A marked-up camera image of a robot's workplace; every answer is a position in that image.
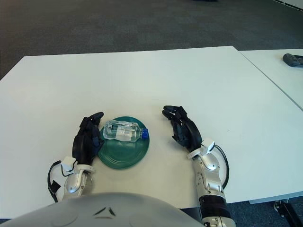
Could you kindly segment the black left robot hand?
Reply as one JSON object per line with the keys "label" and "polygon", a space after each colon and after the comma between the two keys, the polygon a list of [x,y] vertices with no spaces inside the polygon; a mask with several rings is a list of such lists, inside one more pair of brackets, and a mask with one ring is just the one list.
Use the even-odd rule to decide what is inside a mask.
{"label": "black left robot hand", "polygon": [[94,157],[98,154],[104,144],[99,130],[103,112],[84,117],[80,129],[74,138],[72,146],[72,157],[80,165],[91,165]]}

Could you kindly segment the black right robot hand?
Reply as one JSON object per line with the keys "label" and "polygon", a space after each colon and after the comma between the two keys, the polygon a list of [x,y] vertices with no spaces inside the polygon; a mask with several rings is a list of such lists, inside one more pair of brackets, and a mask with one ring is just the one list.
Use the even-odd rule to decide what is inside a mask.
{"label": "black right robot hand", "polygon": [[166,105],[163,107],[162,114],[171,122],[172,137],[179,145],[185,147],[188,152],[201,147],[201,134],[182,106]]}

